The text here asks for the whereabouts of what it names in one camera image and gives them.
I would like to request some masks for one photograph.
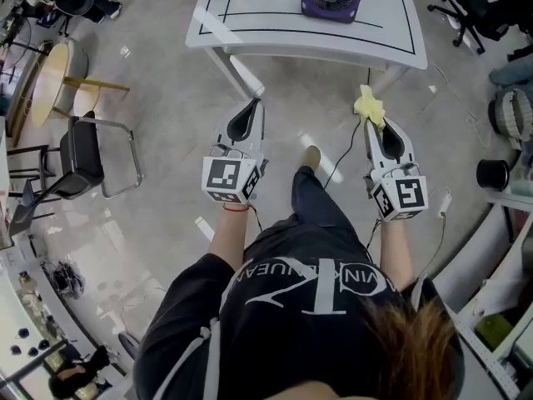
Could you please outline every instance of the white cable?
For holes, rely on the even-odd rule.
[[[486,141],[484,141],[481,138],[480,131],[477,128],[478,124],[480,123],[480,119],[472,111],[468,109],[468,107],[465,105],[463,100],[459,97],[459,95],[456,93],[456,91],[451,86],[450,81],[448,80],[448,77],[444,74],[444,72],[434,62],[432,62],[431,65],[435,67],[437,71],[441,74],[441,76],[446,81],[448,88],[451,90],[451,92],[454,94],[457,100],[461,103],[462,107],[466,110],[466,112],[470,114],[470,116],[465,119],[465,125],[469,128],[474,129],[474,132],[476,132],[477,139],[483,148],[490,148],[491,139],[492,139],[492,130],[489,130],[489,136],[487,137]]]

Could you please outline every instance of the black cylinder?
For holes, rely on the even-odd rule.
[[[505,160],[481,160],[476,178],[480,187],[502,191],[509,183],[509,165]]]

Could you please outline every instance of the wooden stool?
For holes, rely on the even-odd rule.
[[[67,80],[69,77],[66,77],[65,82],[71,86],[74,86],[74,82],[71,83],[71,79]],[[117,84],[99,82],[93,78],[84,78],[84,79],[75,79],[79,82],[77,86],[76,97],[74,98],[74,115],[77,117],[83,117],[89,111],[94,111],[94,108],[97,106],[98,99],[100,98],[100,90],[102,88],[109,89],[119,89],[124,91],[129,91],[129,87],[119,86]]]

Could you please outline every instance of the concrete floor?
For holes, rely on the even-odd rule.
[[[200,189],[202,157],[209,153],[217,119],[238,99],[212,60],[185,46],[196,0],[121,1],[124,8],[116,21],[95,25],[82,20],[72,37],[88,52],[91,75],[132,89],[126,96],[106,90],[97,113],[134,130],[146,178],[137,190],[110,201],[95,189],[72,202],[43,205],[40,213],[53,210],[56,216],[32,226],[46,238],[50,258],[71,261],[85,279],[85,293],[72,302],[74,312],[96,339],[116,348],[114,334],[126,325],[141,337],[163,289],[207,250],[208,240],[195,221],[203,218],[215,227],[220,207]],[[407,223],[417,272],[441,239],[436,209],[446,188],[453,195],[444,242],[428,269],[432,272],[451,258],[488,208],[476,185],[477,162],[511,155],[507,141],[491,134],[487,121],[494,92],[487,75],[526,40],[511,29],[499,42],[484,40],[486,53],[479,57],[465,45],[453,47],[457,31],[447,18],[426,10],[439,0],[415,3],[429,67],[410,69],[381,99],[387,116],[410,135],[429,183],[431,209]],[[291,211],[291,174],[309,142],[332,162],[346,151],[358,121],[352,105],[367,69],[283,57],[241,60],[265,85],[264,149],[270,164],[256,189],[255,205],[267,227]],[[477,133],[467,125],[473,118],[479,118]],[[20,146],[57,146],[66,128],[63,120],[49,120],[39,129],[28,122]],[[116,186],[131,180],[126,138],[102,130],[99,134],[107,182]],[[377,210],[367,199],[362,178],[368,169],[364,150],[361,129],[339,165],[334,180],[341,182],[331,182],[328,191],[366,243]],[[322,181],[327,175],[318,173]],[[247,241],[258,233],[250,216]],[[379,257],[379,241],[372,244],[371,254]],[[131,363],[123,365],[129,368]]]

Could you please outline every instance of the person in black clothing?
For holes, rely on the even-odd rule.
[[[103,345],[97,348],[88,362],[74,364],[72,361],[65,361],[48,380],[50,391],[55,398],[71,398],[78,389],[86,387],[99,371],[110,364],[107,349]]]
[[[431,282],[415,284],[404,223],[381,225],[378,268],[316,179],[320,159],[306,150],[294,213],[246,249],[248,206],[224,204],[141,342],[140,400],[457,395],[461,347]]]

